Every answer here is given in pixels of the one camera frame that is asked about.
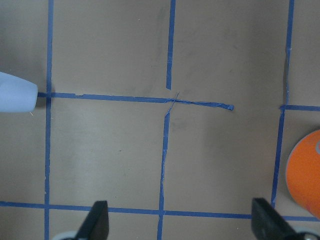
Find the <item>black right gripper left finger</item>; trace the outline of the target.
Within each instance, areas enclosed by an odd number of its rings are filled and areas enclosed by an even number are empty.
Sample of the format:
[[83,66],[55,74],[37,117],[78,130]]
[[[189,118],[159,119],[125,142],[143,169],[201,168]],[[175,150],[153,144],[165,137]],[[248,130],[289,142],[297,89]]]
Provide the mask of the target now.
[[65,231],[54,240],[107,240],[109,236],[109,208],[106,200],[96,201],[78,231]]

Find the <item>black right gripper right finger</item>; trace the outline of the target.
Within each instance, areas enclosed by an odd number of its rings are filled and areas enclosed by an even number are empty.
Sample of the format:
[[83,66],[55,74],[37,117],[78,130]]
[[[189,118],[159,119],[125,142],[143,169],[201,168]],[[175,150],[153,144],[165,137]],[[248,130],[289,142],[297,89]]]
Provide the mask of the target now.
[[297,229],[264,198],[251,201],[251,230],[257,240],[318,240],[320,235],[312,230]]

